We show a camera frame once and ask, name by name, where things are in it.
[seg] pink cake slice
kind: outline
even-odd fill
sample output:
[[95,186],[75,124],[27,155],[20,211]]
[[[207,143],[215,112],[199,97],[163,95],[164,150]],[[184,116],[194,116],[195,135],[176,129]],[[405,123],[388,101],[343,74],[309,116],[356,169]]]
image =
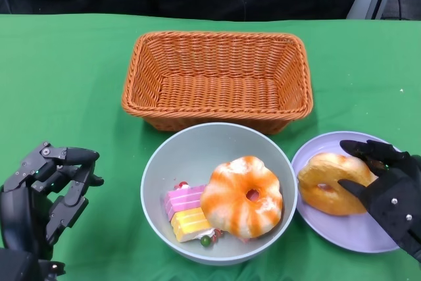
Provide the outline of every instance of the pink cake slice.
[[200,207],[200,196],[205,190],[206,185],[178,189],[170,191],[165,195],[164,207],[171,221],[175,212],[185,211]]

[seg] donut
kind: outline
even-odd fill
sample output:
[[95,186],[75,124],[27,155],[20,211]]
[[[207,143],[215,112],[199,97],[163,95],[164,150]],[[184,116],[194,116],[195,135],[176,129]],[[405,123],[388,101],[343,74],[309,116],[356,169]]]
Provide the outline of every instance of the donut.
[[312,157],[298,173],[299,191],[310,206],[330,215],[365,213],[361,202],[337,183],[348,179],[368,186],[376,176],[356,157],[321,153]]
[[256,157],[221,164],[202,193],[201,208],[212,227],[239,238],[259,237],[281,219],[279,180]]

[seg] green tablecloth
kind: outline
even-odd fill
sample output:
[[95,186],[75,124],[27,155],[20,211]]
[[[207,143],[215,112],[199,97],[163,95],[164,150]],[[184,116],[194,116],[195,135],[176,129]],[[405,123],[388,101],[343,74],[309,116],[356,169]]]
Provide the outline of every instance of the green tablecloth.
[[232,23],[141,16],[0,16],[0,182],[43,140],[94,149],[105,179],[55,246],[61,280],[419,280],[404,251],[353,253],[296,214],[257,258],[232,267],[184,259],[149,227],[139,199],[143,168],[171,134],[120,106],[134,41],[155,30],[289,32],[305,43],[314,110],[272,139],[292,159],[318,134],[356,130],[421,153],[421,22]]

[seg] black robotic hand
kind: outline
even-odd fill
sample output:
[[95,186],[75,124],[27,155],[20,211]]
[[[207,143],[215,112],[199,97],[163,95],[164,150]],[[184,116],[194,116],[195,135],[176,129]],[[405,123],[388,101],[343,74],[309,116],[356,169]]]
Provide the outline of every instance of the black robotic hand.
[[[64,264],[50,261],[53,246],[86,208],[89,186],[103,184],[93,174],[98,158],[95,151],[43,142],[0,187],[2,280],[55,280],[64,274]],[[48,199],[69,183],[66,195],[54,203]]]
[[378,178],[365,187],[339,184],[355,195],[396,244],[421,263],[421,157],[386,143],[343,140],[348,154],[362,159]]

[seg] wicker basket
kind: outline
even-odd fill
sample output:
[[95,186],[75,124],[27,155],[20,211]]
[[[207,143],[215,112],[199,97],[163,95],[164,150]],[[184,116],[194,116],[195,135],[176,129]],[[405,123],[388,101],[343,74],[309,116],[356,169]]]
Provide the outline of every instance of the wicker basket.
[[122,106],[162,131],[233,122],[275,134],[312,110],[305,48],[289,34],[145,34]]

